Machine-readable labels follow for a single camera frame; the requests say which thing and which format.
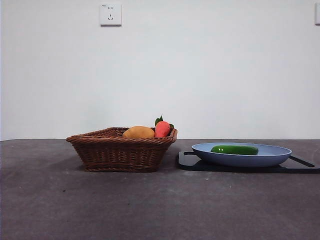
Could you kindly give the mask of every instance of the cucumber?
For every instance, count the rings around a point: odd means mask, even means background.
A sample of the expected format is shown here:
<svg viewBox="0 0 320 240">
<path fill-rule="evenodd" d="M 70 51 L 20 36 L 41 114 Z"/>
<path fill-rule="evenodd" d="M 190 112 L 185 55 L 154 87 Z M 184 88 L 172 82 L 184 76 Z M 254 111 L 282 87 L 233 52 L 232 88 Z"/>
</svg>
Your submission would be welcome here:
<svg viewBox="0 0 320 240">
<path fill-rule="evenodd" d="M 257 155 L 258 151 L 258 148 L 254 146 L 242 145 L 217 145 L 211 149 L 211 152 L 213 153 L 235 155 Z"/>
</svg>

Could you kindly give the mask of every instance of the yellow mango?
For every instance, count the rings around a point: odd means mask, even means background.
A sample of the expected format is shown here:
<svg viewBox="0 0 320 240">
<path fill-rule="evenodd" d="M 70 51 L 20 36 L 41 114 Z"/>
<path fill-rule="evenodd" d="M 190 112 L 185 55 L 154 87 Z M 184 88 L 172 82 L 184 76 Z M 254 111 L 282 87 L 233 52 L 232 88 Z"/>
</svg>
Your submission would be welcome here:
<svg viewBox="0 0 320 240">
<path fill-rule="evenodd" d="M 133 126 L 130 127 L 127 131 L 125 131 L 122 135 L 125 138 L 132 138 L 132 139 L 138 139 L 138 138 L 153 138 L 155 136 L 155 132 L 150 128 L 146 126 Z"/>
</svg>

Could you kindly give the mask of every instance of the wicker basket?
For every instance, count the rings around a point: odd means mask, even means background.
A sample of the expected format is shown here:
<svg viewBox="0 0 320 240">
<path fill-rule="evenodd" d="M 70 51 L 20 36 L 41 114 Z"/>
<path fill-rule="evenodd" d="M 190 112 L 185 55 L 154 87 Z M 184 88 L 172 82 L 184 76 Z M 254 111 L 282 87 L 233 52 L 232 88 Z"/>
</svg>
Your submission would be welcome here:
<svg viewBox="0 0 320 240">
<path fill-rule="evenodd" d="M 178 131 L 172 129 L 167 137 L 122 137 L 127 129 L 110 127 L 73 135 L 66 141 L 72 144 L 86 171 L 156 172 L 165 152 L 176 141 Z"/>
</svg>

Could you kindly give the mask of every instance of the electrical outlet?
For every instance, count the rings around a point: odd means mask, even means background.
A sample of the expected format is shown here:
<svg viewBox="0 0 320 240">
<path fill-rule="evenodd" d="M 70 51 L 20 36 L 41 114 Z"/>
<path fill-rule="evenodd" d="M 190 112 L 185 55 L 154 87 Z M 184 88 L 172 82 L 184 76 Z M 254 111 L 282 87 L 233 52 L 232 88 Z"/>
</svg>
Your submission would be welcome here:
<svg viewBox="0 0 320 240">
<path fill-rule="evenodd" d="M 121 25 L 121 4 L 102 3 L 100 5 L 100 26 Z"/>
</svg>

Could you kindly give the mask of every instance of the blue plate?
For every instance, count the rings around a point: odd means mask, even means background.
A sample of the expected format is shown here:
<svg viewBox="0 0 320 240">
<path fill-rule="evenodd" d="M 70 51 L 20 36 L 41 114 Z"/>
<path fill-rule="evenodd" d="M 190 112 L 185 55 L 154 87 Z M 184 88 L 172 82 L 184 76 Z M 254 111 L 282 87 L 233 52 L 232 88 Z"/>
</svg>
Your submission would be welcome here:
<svg viewBox="0 0 320 240">
<path fill-rule="evenodd" d="M 258 148 L 257 155 L 236 155 L 211 152 L 216 145 L 242 145 Z M 210 142 L 192 146 L 194 153 L 206 162 L 242 168 L 262 168 L 279 165 L 287 160 L 292 151 L 288 148 L 272 145 L 239 143 L 239 142 Z"/>
</svg>

